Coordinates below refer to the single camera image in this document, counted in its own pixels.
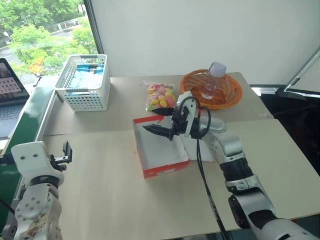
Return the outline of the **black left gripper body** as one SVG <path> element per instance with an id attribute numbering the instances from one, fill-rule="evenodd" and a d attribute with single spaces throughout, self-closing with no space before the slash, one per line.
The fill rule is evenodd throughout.
<path id="1" fill-rule="evenodd" d="M 63 157 L 55 157 L 53 154 L 49 156 L 50 164 L 53 168 L 57 168 L 57 165 L 66 165 L 67 163 L 63 161 Z"/>

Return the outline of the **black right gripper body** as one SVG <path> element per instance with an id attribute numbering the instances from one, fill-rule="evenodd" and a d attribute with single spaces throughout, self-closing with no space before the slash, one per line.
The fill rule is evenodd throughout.
<path id="1" fill-rule="evenodd" d="M 189 110 L 186 106 L 183 107 L 175 107 L 169 108 L 169 115 L 172 116 L 172 126 L 169 131 L 168 139 L 170 141 L 173 140 L 174 135 L 185 134 L 187 129 L 187 117 L 189 114 Z"/>

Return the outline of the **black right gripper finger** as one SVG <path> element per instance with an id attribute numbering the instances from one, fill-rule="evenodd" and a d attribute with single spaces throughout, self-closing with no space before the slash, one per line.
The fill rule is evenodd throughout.
<path id="1" fill-rule="evenodd" d="M 151 110 L 152 113 L 155 113 L 160 116 L 172 116 L 175 111 L 173 107 L 156 107 Z"/>
<path id="2" fill-rule="evenodd" d="M 143 125 L 142 127 L 145 130 L 147 130 L 148 132 L 150 132 L 150 133 L 152 133 L 154 135 L 166 137 L 170 141 L 173 140 L 174 134 L 172 133 L 172 129 L 171 128 L 163 127 L 163 126 L 158 125 L 158 124 L 147 124 L 147 125 Z"/>

